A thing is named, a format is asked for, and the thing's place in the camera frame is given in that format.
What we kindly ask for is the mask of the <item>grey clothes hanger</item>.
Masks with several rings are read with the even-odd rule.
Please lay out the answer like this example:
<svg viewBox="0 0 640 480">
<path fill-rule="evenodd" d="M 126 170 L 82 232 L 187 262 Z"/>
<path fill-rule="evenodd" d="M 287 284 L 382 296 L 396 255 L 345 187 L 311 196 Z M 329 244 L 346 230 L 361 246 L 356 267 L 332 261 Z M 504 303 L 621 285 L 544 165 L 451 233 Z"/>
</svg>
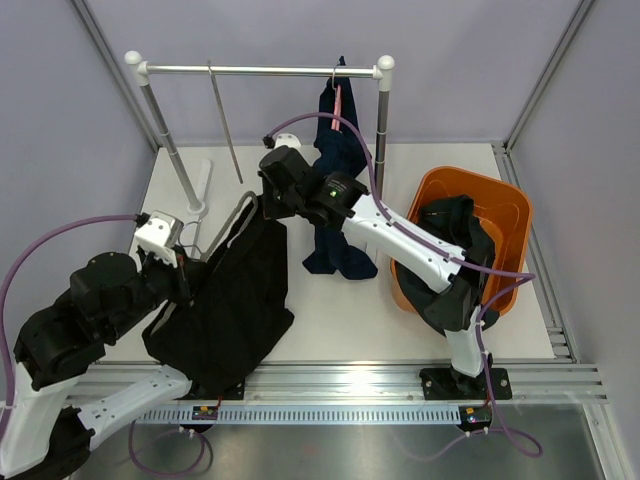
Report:
<svg viewBox="0 0 640 480">
<path fill-rule="evenodd" d="M 224 108 L 224 103 L 222 100 L 222 96 L 221 96 L 221 92 L 219 89 L 219 85 L 218 85 L 218 81 L 217 81 L 217 76 L 216 74 L 213 72 L 212 69 L 212 64 L 210 60 L 207 60 L 207 71 L 208 71 L 208 75 L 209 75 L 209 79 L 210 79 L 210 83 L 211 83 L 211 87 L 213 90 L 213 94 L 214 94 L 214 99 L 216 102 L 216 108 L 218 111 L 218 115 L 220 118 L 220 122 L 221 122 L 221 126 L 223 129 L 223 133 L 225 136 L 225 140 L 226 140 L 226 144 L 229 150 L 229 154 L 230 154 L 230 158 L 231 161 L 233 163 L 234 166 L 234 170 L 238 179 L 238 182 L 240 185 L 244 184 L 244 177 L 242 175 L 241 172 L 241 168 L 238 162 L 238 158 L 237 158 L 237 154 L 235 151 L 235 146 L 234 146 L 234 142 L 231 136 L 231 132 L 229 129 L 229 124 L 228 124 L 228 120 L 227 120 L 227 116 L 226 116 L 226 111 Z"/>
<path fill-rule="evenodd" d="M 180 243 L 179 236 L 175 245 L 177 260 L 179 257 L 190 257 L 195 260 L 206 262 L 210 268 L 209 275 L 206 277 L 196 295 L 204 288 L 205 282 L 214 271 L 214 259 L 218 256 L 216 251 L 227 247 L 228 244 L 241 235 L 251 223 L 258 210 L 258 195 L 251 190 L 243 193 L 236 206 L 231 210 L 216 236 L 211 241 L 210 245 L 202 251 L 197 258 L 192 258 L 187 255 L 186 246 Z M 145 286 L 149 291 L 149 294 L 153 297 L 154 308 L 149 311 L 150 322 L 144 330 L 144 334 L 146 336 L 150 336 L 164 327 L 170 321 L 173 314 L 191 307 L 196 299 L 196 295 L 195 298 L 187 305 L 177 305 L 165 300 L 161 291 L 161 267 L 166 264 L 155 259 L 152 254 L 145 254 L 140 247 L 136 248 L 136 253 L 141 263 L 140 273 L 144 277 Z"/>
</svg>

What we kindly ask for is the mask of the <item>black shorts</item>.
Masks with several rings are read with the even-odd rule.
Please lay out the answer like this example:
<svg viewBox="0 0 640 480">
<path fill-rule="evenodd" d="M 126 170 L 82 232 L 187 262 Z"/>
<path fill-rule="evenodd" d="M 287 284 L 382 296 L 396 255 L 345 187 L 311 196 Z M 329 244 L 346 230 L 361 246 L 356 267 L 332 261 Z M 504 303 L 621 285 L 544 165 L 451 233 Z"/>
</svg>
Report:
<svg viewBox="0 0 640 480">
<path fill-rule="evenodd" d="M 188 377 L 204 396 L 224 395 L 251 374 L 294 322 L 287 228 L 250 199 L 208 258 L 187 306 L 164 307 L 143 331 L 147 353 Z"/>
</svg>

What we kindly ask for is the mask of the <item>navy blue shorts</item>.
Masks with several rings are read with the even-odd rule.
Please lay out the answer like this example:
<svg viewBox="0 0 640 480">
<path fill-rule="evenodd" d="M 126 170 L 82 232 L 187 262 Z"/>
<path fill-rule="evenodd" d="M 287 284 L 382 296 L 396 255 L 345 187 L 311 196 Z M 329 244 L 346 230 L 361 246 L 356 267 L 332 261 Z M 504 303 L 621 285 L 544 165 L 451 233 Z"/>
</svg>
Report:
<svg viewBox="0 0 640 480">
<path fill-rule="evenodd" d="M 323 176 L 341 172 L 356 178 L 367 166 L 367 161 L 354 134 L 359 125 L 351 81 L 336 77 L 337 84 L 342 86 L 341 131 L 336 132 L 331 129 L 334 93 L 329 80 L 319 97 L 319 111 L 332 116 L 318 119 L 313 146 L 320 156 L 313 168 Z M 331 275 L 339 272 L 348 280 L 367 280 L 377 275 L 378 269 L 366 252 L 350 245 L 342 232 L 317 227 L 314 242 L 314 251 L 303 261 L 309 273 Z"/>
</svg>

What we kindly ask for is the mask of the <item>pink clothes hanger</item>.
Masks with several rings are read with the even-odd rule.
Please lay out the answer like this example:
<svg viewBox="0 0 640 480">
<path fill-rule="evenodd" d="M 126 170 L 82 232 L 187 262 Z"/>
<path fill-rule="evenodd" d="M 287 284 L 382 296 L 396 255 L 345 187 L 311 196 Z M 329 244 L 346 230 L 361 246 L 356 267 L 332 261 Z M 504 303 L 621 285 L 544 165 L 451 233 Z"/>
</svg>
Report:
<svg viewBox="0 0 640 480">
<path fill-rule="evenodd" d="M 330 87 L 334 93 L 334 106 L 333 106 L 334 118 L 332 119 L 332 122 L 331 122 L 331 129 L 333 131 L 340 132 L 341 122 L 339 118 L 341 117 L 341 114 L 342 114 L 342 86 L 340 84 L 337 84 L 337 80 L 336 80 L 337 67 L 338 65 L 334 67 L 334 70 L 332 71 L 332 74 L 329 80 Z"/>
</svg>

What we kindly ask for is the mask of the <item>dark teal shorts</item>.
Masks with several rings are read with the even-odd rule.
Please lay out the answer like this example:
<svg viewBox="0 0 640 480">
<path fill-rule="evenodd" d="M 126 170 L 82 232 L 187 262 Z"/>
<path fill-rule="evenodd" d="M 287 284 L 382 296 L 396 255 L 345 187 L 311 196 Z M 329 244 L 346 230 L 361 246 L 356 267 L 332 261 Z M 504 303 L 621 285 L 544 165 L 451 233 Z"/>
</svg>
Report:
<svg viewBox="0 0 640 480">
<path fill-rule="evenodd" d="M 483 267 L 495 261 L 495 243 L 474 215 L 467 195 L 436 199 L 419 210 L 418 226 L 440 240 L 461 247 L 466 260 Z M 404 297 L 422 320 L 439 334 L 470 326 L 471 316 L 484 295 L 488 275 L 463 267 L 451 288 L 436 293 L 411 270 L 395 264 L 396 280 Z"/>
</svg>

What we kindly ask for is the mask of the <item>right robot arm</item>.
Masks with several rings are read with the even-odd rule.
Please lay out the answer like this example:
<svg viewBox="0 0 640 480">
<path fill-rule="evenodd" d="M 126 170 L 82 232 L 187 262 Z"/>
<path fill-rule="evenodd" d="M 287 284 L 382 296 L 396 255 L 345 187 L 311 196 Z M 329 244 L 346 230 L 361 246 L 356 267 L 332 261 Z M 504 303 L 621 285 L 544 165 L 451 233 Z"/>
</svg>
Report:
<svg viewBox="0 0 640 480">
<path fill-rule="evenodd" d="M 437 238 L 375 199 L 346 173 L 323 176 L 299 150 L 280 146 L 259 163 L 265 214 L 300 216 L 309 223 L 356 236 L 411 271 L 435 298 L 425 314 L 443 330 L 451 349 L 454 388 L 474 397 L 489 382 L 478 344 L 482 277 L 464 266 L 465 250 Z"/>
</svg>

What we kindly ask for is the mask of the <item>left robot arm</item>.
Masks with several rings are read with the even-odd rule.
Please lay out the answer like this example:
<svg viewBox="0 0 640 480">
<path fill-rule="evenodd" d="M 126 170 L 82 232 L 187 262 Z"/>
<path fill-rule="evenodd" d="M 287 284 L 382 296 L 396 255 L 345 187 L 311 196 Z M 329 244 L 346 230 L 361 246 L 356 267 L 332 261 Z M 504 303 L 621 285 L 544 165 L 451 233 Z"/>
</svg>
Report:
<svg viewBox="0 0 640 480">
<path fill-rule="evenodd" d="M 175 265 L 145 255 L 141 266 L 123 253 L 103 253 L 75 271 L 70 287 L 33 314 L 14 347 L 14 397 L 1 440 L 4 479 L 62 479 L 124 425 L 187 393 L 208 396 L 215 375 L 200 364 L 163 366 L 126 389 L 82 406 L 70 391 L 113 346 L 164 302 L 179 304 L 205 265 L 178 254 Z"/>
</svg>

